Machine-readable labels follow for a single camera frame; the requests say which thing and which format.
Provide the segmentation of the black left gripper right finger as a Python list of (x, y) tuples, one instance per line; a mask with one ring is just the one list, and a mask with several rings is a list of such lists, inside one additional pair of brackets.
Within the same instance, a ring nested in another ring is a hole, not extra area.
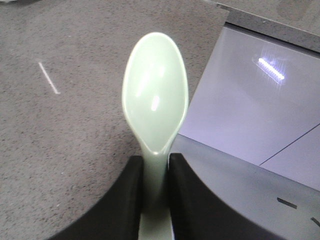
[(236, 212), (197, 176), (181, 153), (169, 156), (169, 208), (176, 240), (280, 240)]

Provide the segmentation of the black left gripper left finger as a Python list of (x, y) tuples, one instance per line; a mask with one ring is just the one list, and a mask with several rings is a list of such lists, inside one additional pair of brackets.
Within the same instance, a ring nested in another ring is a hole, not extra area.
[(51, 240), (137, 240), (142, 209), (144, 162), (131, 156), (107, 193)]

